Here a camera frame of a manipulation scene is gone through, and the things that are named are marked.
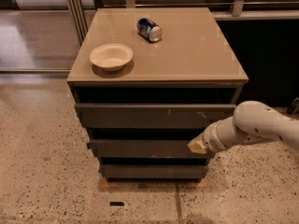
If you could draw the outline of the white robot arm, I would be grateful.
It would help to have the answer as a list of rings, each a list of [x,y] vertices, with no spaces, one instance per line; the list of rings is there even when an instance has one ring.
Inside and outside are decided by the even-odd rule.
[[[299,149],[299,120],[256,101],[246,101],[234,114],[210,124],[187,147],[193,153],[218,153],[237,145],[280,141]]]

